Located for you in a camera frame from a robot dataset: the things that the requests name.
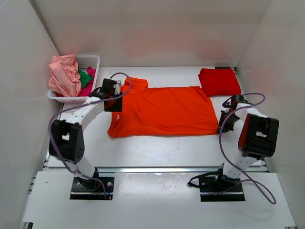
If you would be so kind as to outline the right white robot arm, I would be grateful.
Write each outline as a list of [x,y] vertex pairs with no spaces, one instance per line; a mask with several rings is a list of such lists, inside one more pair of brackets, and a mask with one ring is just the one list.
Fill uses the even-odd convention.
[[242,95],[231,96],[223,102],[223,108],[216,133],[233,131],[239,120],[243,122],[243,128],[234,160],[222,164],[213,180],[219,191],[237,183],[242,172],[253,163],[274,155],[279,129],[278,119],[262,114]]

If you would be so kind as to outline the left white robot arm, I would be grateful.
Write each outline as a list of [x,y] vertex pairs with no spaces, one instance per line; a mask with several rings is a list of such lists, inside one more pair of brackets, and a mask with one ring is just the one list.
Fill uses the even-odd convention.
[[66,163],[89,190],[99,186],[100,178],[97,168],[84,156],[83,131],[98,114],[116,108],[122,108],[121,81],[104,79],[102,86],[90,93],[82,107],[66,119],[54,120],[51,124],[53,141],[49,144],[49,154]]

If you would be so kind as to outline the orange t shirt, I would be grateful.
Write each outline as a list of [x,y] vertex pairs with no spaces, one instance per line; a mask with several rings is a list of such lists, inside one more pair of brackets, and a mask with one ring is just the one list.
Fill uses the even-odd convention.
[[199,86],[149,88],[145,79],[126,79],[122,111],[113,112],[108,135],[215,135],[218,120]]

